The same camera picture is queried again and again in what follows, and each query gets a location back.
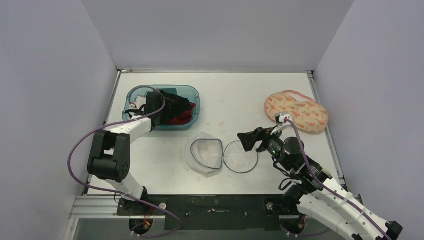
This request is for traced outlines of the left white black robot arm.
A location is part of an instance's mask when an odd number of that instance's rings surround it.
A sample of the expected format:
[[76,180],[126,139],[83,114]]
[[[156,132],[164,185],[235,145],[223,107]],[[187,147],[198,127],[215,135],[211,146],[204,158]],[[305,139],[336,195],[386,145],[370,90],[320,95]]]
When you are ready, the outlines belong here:
[[127,111],[130,116],[127,121],[109,124],[109,130],[94,132],[88,173],[111,185],[111,192],[121,196],[119,205],[135,215],[148,213],[153,205],[148,201],[147,188],[130,173],[131,145],[178,115],[177,98],[163,90],[149,91],[144,103],[131,103],[133,107]]

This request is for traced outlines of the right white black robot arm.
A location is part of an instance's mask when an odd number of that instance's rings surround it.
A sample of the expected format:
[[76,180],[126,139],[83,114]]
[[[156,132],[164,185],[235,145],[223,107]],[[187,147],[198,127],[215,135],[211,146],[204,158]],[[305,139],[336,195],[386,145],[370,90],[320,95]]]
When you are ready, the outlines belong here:
[[306,155],[299,132],[281,140],[277,126],[258,127],[238,133],[246,152],[260,143],[257,152],[271,155],[277,170],[289,173],[294,185],[283,195],[282,207],[290,215],[297,212],[313,218],[345,240],[397,240],[403,227],[396,221],[385,220],[360,201],[318,162]]

